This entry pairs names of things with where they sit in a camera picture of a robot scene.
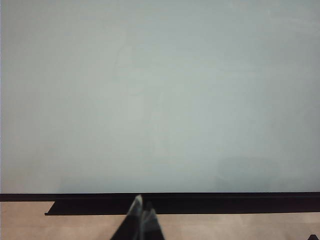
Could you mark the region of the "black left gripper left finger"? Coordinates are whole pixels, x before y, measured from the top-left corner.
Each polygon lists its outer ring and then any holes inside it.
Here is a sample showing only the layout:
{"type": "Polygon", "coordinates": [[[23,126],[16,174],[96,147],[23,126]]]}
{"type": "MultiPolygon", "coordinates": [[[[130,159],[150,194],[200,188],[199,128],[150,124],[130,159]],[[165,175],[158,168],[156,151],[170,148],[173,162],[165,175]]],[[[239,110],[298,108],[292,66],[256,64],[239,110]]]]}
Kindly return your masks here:
{"type": "Polygon", "coordinates": [[[111,240],[139,240],[143,214],[143,198],[137,195],[124,220],[117,228],[111,240]]]}

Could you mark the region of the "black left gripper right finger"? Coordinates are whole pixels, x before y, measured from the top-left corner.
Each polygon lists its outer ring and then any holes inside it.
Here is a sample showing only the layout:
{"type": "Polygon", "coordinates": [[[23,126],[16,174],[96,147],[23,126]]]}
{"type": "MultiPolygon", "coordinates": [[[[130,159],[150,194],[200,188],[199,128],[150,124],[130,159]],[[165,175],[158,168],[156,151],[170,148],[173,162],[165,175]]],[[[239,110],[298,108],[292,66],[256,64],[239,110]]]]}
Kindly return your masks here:
{"type": "Polygon", "coordinates": [[[164,240],[161,225],[155,209],[149,201],[141,216],[141,239],[142,240],[164,240]]]}

